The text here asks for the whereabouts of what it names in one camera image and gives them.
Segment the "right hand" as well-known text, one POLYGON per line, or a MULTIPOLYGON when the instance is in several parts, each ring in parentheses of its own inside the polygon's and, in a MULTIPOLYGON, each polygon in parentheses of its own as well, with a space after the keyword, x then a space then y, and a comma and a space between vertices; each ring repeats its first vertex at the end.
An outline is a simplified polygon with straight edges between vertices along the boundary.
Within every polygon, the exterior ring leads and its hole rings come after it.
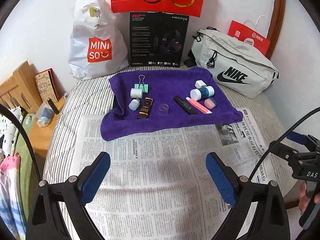
MULTIPOLYGON (((299 204, 298 204, 298 207, 301 211, 301 213, 303 213, 308 204, 310 202, 310 198, 308 198, 306 196, 306 182, 302 182, 301 185, 300 185, 300 188, 299 188, 299 204)), ((315 197, 314 197, 314 203, 315 204, 319 204, 320 203, 320 197, 319 197, 319 194, 317 194, 315 197)))

